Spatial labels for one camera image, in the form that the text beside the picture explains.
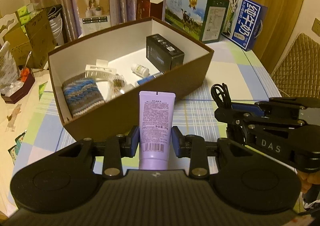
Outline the person right hand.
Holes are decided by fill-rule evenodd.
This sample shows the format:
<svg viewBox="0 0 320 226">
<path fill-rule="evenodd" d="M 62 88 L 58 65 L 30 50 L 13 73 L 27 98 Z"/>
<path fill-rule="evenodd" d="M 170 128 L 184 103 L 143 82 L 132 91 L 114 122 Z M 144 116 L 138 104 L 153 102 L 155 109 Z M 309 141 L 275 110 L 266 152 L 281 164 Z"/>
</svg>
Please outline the person right hand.
<svg viewBox="0 0 320 226">
<path fill-rule="evenodd" d="M 304 173 L 301 171 L 297 171 L 297 175 L 302 183 L 302 193 L 307 193 L 313 185 L 320 184 L 320 171 L 314 173 Z"/>
</svg>

